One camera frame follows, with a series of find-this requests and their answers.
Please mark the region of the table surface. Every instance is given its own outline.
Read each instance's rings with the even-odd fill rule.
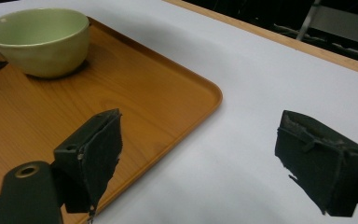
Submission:
[[[219,109],[95,223],[358,223],[323,216],[274,156],[284,109],[358,143],[358,72],[161,0],[21,0],[69,7],[210,79]]]

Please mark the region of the orange tray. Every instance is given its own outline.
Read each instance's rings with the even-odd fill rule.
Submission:
[[[0,70],[0,188],[4,175],[28,161],[53,162],[53,149],[91,116],[119,108],[123,153],[100,200],[112,202],[222,101],[207,79],[90,19],[89,55],[71,76],[28,77]],[[87,214],[66,214],[64,223]]]

